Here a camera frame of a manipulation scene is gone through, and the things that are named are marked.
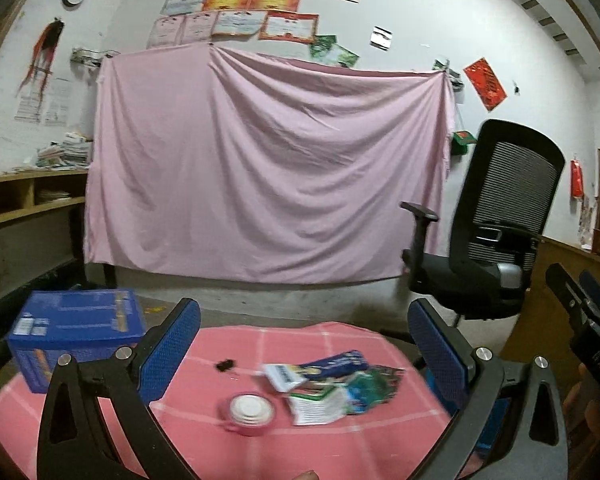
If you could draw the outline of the white green packet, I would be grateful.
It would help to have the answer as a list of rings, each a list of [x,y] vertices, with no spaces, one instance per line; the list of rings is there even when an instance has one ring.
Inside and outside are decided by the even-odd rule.
[[[320,393],[291,393],[287,403],[294,426],[324,426],[348,414],[349,398],[343,388],[329,387]]]

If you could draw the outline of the green snack wrapper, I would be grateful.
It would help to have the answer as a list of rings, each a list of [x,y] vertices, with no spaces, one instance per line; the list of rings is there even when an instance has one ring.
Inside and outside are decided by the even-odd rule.
[[[368,391],[368,379],[365,372],[356,373],[344,386],[347,395],[347,414],[361,415],[367,413],[375,406],[383,403],[373,404]]]

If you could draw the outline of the red framed certificate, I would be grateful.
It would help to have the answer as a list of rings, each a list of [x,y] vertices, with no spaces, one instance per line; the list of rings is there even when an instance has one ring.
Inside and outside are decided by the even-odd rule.
[[[258,39],[312,44],[317,24],[317,14],[268,12],[261,26]]]

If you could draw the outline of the wooden desk panel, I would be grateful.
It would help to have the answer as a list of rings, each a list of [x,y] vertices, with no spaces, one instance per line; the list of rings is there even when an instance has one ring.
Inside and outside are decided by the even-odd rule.
[[[569,347],[572,331],[568,314],[545,281],[545,273],[553,263],[561,264],[573,278],[587,270],[600,282],[600,256],[543,238],[532,270],[531,288],[501,357],[529,362],[535,356],[544,356],[556,379],[570,384],[578,378],[579,360]]]

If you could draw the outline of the wooden wall shelf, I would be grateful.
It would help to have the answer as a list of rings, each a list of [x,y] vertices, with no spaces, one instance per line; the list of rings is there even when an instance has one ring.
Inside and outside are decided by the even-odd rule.
[[[0,227],[85,203],[86,169],[31,170],[0,176]]]

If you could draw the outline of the red hanging wall charm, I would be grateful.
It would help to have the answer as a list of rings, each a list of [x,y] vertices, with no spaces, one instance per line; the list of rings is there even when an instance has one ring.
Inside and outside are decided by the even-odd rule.
[[[584,196],[582,167],[575,158],[570,160],[570,196],[573,200],[580,200]]]

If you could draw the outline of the red square wall poster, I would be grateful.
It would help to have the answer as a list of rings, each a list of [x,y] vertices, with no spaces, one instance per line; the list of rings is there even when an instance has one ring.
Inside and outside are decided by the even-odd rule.
[[[492,112],[507,98],[503,86],[485,58],[479,58],[467,66],[464,73],[488,112]]]

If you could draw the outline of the pink checkered table cloth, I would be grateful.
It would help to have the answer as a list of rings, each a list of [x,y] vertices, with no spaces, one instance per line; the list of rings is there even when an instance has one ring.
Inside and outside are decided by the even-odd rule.
[[[300,364],[352,349],[372,364],[404,370],[392,400],[326,426],[296,427],[285,400],[272,394],[276,419],[266,434],[244,437],[223,428],[221,401],[238,393],[268,393],[262,364]],[[226,359],[235,367],[221,373],[215,364]],[[405,479],[450,421],[400,350],[378,333],[335,322],[204,328],[169,389],[150,408],[204,479],[292,479],[307,470],[323,479]]]

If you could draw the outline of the black mesh office chair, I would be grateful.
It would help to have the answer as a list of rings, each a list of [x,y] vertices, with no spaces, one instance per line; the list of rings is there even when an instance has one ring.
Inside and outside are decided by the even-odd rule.
[[[501,119],[480,127],[460,191],[447,256],[425,250],[439,217],[402,203],[415,220],[402,260],[411,292],[434,297],[466,320],[520,313],[565,157],[543,133]]]

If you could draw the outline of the pink hanging bedsheet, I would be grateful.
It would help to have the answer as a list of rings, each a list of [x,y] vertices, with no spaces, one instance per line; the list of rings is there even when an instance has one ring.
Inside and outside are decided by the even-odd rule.
[[[347,70],[192,44],[98,77],[84,255],[155,274],[316,285],[394,278],[436,209],[455,106],[442,72]]]

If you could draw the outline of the red tassel wall ornament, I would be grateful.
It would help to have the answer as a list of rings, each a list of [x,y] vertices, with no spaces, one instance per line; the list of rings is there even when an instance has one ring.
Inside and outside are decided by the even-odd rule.
[[[32,49],[31,59],[26,76],[20,82],[18,90],[31,82],[38,74],[43,76],[40,92],[43,93],[52,67],[59,39],[64,31],[65,23],[60,18],[54,18],[41,32],[38,41]]]

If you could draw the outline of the black binder clip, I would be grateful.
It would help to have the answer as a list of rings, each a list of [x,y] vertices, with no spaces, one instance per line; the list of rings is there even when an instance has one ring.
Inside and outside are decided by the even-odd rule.
[[[235,367],[235,361],[232,359],[226,359],[215,364],[215,368],[221,372],[225,373],[229,370],[232,370]]]

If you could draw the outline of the dark blue snack wrapper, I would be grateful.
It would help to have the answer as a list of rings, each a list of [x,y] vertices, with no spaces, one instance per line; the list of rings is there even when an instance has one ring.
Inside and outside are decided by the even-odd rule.
[[[364,372],[370,364],[358,350],[349,350],[298,366],[299,374],[307,380],[322,380]]]

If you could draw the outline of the pink tape roll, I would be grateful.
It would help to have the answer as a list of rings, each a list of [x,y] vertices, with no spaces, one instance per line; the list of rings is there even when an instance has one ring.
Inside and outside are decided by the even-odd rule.
[[[232,396],[220,408],[222,426],[245,437],[260,437],[271,429],[276,419],[274,404],[257,393]]]

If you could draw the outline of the blue cardboard box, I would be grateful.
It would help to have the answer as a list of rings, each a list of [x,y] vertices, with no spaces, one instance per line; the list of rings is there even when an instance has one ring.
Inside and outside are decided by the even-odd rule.
[[[30,391],[44,394],[63,354],[79,362],[107,359],[121,346],[135,346],[145,332],[132,290],[36,290],[12,324],[7,344]]]

